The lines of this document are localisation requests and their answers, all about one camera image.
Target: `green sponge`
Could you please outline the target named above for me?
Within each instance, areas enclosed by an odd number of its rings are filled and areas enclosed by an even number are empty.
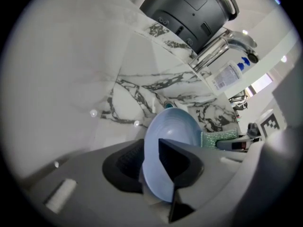
[[[228,130],[219,132],[201,132],[201,147],[205,148],[217,148],[216,142],[218,140],[231,140],[238,138],[238,130]]]

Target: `window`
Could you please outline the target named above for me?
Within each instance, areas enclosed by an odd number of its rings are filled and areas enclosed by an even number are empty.
[[[260,77],[253,84],[251,84],[249,87],[245,88],[245,90],[248,92],[249,96],[254,96],[259,91],[266,88],[272,81],[272,78],[266,73],[264,76]]]

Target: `light blue bowl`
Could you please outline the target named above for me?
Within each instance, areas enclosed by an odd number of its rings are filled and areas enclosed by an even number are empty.
[[[143,174],[158,198],[172,202],[174,183],[159,160],[159,139],[200,146],[201,129],[194,118],[179,108],[168,108],[151,122],[144,138]]]

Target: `chrome faucet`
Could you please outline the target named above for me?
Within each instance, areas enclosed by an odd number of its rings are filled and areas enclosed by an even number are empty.
[[[244,52],[252,63],[257,63],[259,56],[253,50],[256,47],[257,43],[249,35],[227,29],[211,43],[207,44],[189,65],[195,72],[199,72],[230,48]]]

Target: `ceiling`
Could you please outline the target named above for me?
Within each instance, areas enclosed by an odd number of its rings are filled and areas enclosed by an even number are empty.
[[[240,14],[233,21],[227,22],[224,27],[242,31],[250,31],[261,22],[278,4],[274,0],[236,0]]]

